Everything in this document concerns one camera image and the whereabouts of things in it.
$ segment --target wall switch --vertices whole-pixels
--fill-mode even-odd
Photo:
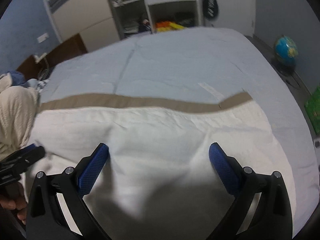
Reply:
[[[39,43],[41,43],[41,42],[45,41],[47,38],[49,38],[49,34],[48,33],[44,33],[40,37],[38,37],[37,40],[38,40]]]

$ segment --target wooden headboard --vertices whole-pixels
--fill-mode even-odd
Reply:
[[[55,67],[57,64],[72,59],[74,57],[83,55],[87,53],[87,49],[84,46],[84,43],[79,34],[71,37],[66,40],[54,50],[48,53],[46,59],[48,61],[49,67]],[[45,67],[46,63],[44,60],[41,60],[39,64],[36,64],[33,55],[30,55],[18,68],[17,71],[24,74],[26,80],[31,78],[38,78],[38,73]]]

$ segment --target black bag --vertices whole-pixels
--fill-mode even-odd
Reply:
[[[219,13],[217,0],[203,0],[203,14],[208,20],[214,19]]]

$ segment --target blue wall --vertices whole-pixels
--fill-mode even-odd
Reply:
[[[38,43],[44,33],[49,38]],[[31,54],[41,55],[58,45],[43,0],[13,0],[0,19],[0,74],[17,69]]]

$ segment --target screw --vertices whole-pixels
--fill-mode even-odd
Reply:
[[[73,167],[68,167],[68,168],[66,168],[65,172],[66,172],[66,174],[71,174],[71,173],[73,173]]]
[[[39,171],[39,172],[37,173],[37,178],[40,179],[40,178],[42,178],[42,176],[43,176],[43,172],[42,172],[42,171]]]
[[[243,171],[247,174],[251,174],[252,173],[252,169],[250,167],[244,167]]]
[[[281,178],[281,173],[279,171],[275,171],[275,173],[273,173],[277,178]]]

